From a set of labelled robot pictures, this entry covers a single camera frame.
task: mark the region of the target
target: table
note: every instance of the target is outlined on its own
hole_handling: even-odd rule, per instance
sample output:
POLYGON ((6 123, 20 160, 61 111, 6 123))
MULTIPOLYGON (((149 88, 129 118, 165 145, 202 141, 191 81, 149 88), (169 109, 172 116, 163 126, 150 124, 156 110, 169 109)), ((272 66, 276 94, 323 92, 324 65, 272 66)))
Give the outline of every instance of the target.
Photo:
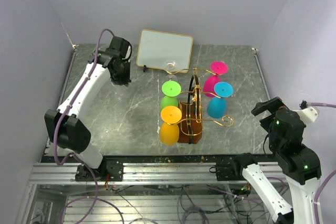
MULTIPOLYGON (((94 44, 78 45, 69 69, 62 100, 71 93, 83 74, 94 44)), ((226 115, 235 124, 221 127, 213 122, 204 122, 203 137, 198 144, 177 143, 164 145, 159 140, 162 124, 159 105, 163 98, 162 84, 167 80, 163 70, 148 69, 143 72, 136 65, 138 46, 133 45, 131 58, 131 80, 128 87, 106 83, 97 94, 83 123, 91 132, 91 142, 103 155, 212 155, 262 153, 266 132, 259 125, 263 115, 255 118, 251 109, 260 101, 266 101, 267 90, 254 51, 249 46, 194 45, 190 68, 209 69, 213 61, 223 61, 228 73, 221 76, 234 88, 232 97, 227 98, 226 115)), ((210 73, 199 72, 203 85, 210 73)), ((182 90, 187 90, 192 71, 177 74, 182 90)), ((178 99, 186 101, 187 94, 178 99)), ((202 95, 204 118, 210 98, 202 95)))

